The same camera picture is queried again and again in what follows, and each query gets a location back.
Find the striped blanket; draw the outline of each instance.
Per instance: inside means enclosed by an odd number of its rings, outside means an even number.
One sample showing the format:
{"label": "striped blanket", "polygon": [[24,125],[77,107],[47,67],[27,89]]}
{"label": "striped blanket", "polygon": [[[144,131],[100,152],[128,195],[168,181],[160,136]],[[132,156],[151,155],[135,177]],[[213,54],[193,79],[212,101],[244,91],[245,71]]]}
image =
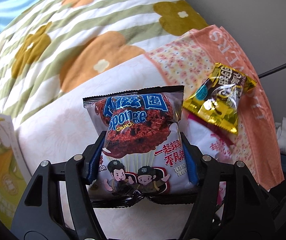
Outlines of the striped blanket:
{"label": "striped blanket", "polygon": [[0,112],[17,128],[85,81],[206,26],[184,0],[41,0],[0,33]]}

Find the blue gripper pad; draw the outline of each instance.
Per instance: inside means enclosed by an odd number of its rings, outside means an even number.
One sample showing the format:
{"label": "blue gripper pad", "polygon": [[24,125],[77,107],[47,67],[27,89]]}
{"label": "blue gripper pad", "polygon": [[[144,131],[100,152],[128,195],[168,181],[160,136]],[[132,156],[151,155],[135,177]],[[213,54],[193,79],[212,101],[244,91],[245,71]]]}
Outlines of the blue gripper pad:
{"label": "blue gripper pad", "polygon": [[[93,181],[96,180],[99,172],[99,161],[101,158],[101,153],[103,149],[105,138],[102,139],[101,143],[99,144],[99,147],[96,149],[91,162],[89,163],[89,173],[86,177],[88,180],[89,184],[92,184]],[[183,151],[185,155],[185,160],[186,160],[186,166],[187,166],[187,175],[189,178],[189,181],[197,186],[199,183],[199,177],[197,175],[197,167],[190,155],[190,153],[187,150],[187,147],[183,144]]]}

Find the teal circle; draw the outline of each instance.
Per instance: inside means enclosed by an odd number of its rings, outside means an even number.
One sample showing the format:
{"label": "teal circle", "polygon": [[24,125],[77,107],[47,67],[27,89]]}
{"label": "teal circle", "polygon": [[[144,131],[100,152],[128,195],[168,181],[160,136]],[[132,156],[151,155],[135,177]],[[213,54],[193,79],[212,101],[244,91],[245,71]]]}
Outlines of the teal circle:
{"label": "teal circle", "polygon": [[204,100],[207,96],[207,88],[205,85],[202,85],[199,87],[199,89],[197,90],[195,97],[197,100]]}

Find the cartoon hand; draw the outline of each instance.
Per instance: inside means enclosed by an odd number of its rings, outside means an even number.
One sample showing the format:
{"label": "cartoon hand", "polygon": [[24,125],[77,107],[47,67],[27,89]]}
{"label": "cartoon hand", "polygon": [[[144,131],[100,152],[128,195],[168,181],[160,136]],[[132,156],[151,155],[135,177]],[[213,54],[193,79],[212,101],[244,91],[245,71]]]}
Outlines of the cartoon hand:
{"label": "cartoon hand", "polygon": [[162,178],[161,180],[167,181],[167,180],[169,179],[169,177],[170,177],[170,175],[168,174],[168,175],[166,175],[164,178]]}
{"label": "cartoon hand", "polygon": [[131,176],[129,177],[129,183],[130,183],[130,184],[133,184],[133,183],[134,183],[134,180],[132,179]]}
{"label": "cartoon hand", "polygon": [[104,187],[107,191],[113,191],[112,187],[107,183],[107,179],[104,179]]}

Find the yellow foil wrapper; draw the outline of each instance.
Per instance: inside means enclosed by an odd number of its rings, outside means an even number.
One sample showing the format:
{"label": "yellow foil wrapper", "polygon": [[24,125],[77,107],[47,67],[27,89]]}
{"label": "yellow foil wrapper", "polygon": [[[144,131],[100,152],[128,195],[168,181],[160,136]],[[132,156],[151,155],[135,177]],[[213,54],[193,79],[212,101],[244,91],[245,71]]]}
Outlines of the yellow foil wrapper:
{"label": "yellow foil wrapper", "polygon": [[256,81],[242,72],[215,63],[208,79],[184,101],[183,107],[208,123],[238,134],[240,97],[255,86]]}

